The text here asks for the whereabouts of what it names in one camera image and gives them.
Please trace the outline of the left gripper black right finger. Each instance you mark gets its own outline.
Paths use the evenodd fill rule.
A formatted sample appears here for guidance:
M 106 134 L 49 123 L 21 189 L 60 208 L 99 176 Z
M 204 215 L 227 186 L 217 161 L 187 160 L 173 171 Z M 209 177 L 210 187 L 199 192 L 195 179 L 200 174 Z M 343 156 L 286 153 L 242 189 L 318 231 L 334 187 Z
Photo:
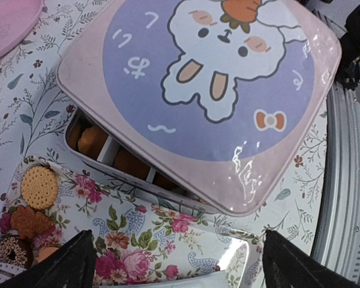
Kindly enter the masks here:
M 267 288 L 359 287 L 322 266 L 275 230 L 267 230 L 262 266 Z

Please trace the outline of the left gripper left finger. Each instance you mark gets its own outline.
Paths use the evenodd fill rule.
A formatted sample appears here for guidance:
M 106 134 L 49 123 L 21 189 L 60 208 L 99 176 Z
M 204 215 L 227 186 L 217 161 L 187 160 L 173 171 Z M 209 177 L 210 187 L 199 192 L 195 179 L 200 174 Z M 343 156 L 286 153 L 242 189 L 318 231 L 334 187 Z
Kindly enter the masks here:
M 96 258 L 92 231 L 83 230 L 45 260 L 0 287 L 92 287 Z

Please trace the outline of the brown leaf cookie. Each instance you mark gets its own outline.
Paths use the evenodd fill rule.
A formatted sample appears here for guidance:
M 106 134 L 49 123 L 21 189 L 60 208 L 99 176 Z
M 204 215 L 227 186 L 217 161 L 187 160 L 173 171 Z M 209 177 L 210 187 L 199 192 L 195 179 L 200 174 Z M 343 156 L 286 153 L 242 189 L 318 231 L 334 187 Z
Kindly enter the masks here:
M 10 218 L 11 228 L 18 231 L 22 240 L 33 240 L 47 232 L 53 223 L 51 219 L 30 206 L 19 205 Z

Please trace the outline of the floral cookie tray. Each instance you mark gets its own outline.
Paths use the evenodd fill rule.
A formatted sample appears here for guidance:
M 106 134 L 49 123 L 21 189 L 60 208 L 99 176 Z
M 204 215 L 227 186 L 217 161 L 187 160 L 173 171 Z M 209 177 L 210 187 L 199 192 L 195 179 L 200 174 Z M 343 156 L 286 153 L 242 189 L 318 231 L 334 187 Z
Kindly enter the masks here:
M 126 184 L 99 183 L 42 158 L 22 161 L 9 190 L 1 197 L 0 236 L 18 236 L 10 218 L 19 205 L 29 206 L 21 181 L 34 166 L 58 177 L 54 204 L 37 210 L 53 226 L 29 241 L 42 259 L 83 230 L 92 231 L 97 254 L 94 284 L 123 286 L 173 281 L 223 271 L 223 287 L 252 287 L 262 268 L 262 241 L 235 229 L 224 217 L 188 215 L 135 196 Z

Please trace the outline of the compartment tin box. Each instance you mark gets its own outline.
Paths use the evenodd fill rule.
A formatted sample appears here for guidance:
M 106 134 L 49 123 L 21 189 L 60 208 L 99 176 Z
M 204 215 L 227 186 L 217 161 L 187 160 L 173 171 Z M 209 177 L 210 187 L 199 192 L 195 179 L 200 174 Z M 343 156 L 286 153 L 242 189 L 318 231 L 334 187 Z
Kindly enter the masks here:
M 165 208 L 188 215 L 219 213 L 138 159 L 80 109 L 70 116 L 65 142 L 85 166 L 104 174 L 109 181 L 126 184 L 138 198 Z

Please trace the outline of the metal tin lid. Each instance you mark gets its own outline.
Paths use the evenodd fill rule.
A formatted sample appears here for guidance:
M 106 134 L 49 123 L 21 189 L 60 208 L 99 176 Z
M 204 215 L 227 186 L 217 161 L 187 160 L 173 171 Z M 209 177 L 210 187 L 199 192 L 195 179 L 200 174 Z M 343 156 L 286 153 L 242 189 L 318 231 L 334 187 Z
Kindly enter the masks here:
M 291 162 L 340 59 L 335 34 L 296 1 L 113 1 L 57 82 L 143 161 L 243 217 Z

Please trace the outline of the metal tongs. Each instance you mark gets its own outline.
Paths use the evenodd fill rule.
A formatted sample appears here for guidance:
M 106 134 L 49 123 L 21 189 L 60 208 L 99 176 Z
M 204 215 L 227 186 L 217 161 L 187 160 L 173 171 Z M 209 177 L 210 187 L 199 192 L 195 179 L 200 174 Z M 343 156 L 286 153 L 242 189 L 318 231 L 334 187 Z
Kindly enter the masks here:
M 12 278 L 24 271 L 26 269 L 23 267 L 0 262 L 0 277 Z

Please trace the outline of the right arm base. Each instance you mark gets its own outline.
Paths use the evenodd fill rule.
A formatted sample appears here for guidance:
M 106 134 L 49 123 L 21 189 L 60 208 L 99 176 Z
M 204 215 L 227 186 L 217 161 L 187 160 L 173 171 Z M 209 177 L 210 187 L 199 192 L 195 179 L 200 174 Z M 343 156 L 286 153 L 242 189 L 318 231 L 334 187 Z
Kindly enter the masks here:
M 360 5 L 348 15 L 345 29 L 340 38 L 342 55 L 335 79 L 344 88 L 355 90 L 360 85 Z

